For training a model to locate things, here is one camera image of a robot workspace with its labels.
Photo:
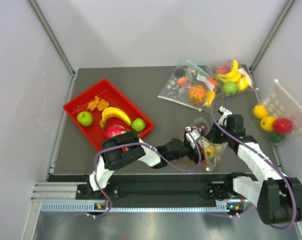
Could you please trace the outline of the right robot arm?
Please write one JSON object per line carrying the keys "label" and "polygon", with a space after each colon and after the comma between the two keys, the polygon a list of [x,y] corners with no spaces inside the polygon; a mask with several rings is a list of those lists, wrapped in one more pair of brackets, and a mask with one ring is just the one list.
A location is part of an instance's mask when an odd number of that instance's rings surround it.
{"label": "right robot arm", "polygon": [[278,224],[302,221],[302,183],[296,177],[285,175],[262,152],[257,141],[246,135],[244,118],[222,108],[219,120],[214,121],[207,138],[215,144],[226,143],[249,167],[256,181],[243,173],[232,173],[224,185],[230,198],[243,195],[257,209],[266,225],[277,228]]}

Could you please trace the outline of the zip bag with red zipper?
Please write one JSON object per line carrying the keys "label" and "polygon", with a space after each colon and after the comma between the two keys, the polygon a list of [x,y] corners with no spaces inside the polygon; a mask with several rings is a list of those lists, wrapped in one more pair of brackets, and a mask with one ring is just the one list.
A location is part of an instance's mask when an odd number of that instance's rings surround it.
{"label": "zip bag with red zipper", "polygon": [[219,164],[227,143],[213,143],[208,139],[211,126],[203,117],[195,119],[191,124],[191,129],[196,130],[201,136],[198,140],[200,150],[203,153],[201,166],[205,167],[206,171],[211,172]]}

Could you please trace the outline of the orange mandarin cluster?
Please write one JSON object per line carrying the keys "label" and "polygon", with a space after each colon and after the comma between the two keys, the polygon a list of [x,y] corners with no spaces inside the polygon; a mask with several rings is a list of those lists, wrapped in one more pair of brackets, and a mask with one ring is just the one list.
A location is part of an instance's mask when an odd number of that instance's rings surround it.
{"label": "orange mandarin cluster", "polygon": [[101,112],[108,107],[109,107],[109,102],[98,96],[95,96],[94,100],[90,101],[87,104],[87,109],[90,111],[98,110],[99,112]]}

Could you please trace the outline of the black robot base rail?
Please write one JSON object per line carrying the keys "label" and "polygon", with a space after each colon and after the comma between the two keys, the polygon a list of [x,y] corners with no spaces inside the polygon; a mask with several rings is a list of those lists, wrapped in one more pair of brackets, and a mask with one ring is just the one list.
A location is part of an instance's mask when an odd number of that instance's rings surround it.
{"label": "black robot base rail", "polygon": [[89,195],[87,182],[77,187],[77,200],[105,200],[113,207],[212,207],[217,201],[239,199],[230,179],[245,173],[113,175],[105,195]]}

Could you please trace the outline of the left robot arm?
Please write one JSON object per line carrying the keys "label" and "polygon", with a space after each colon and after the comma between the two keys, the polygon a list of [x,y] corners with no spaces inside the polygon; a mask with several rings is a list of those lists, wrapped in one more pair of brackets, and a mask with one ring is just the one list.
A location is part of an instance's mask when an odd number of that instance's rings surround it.
{"label": "left robot arm", "polygon": [[198,167],[207,160],[206,151],[200,145],[201,136],[189,127],[184,132],[184,139],[173,138],[164,145],[153,147],[145,143],[135,132],[126,132],[105,140],[94,157],[94,170],[87,182],[87,192],[93,198],[105,195],[109,179],[113,173],[136,161],[140,161],[152,169],[160,169],[167,165],[184,171],[171,162],[188,157]]}

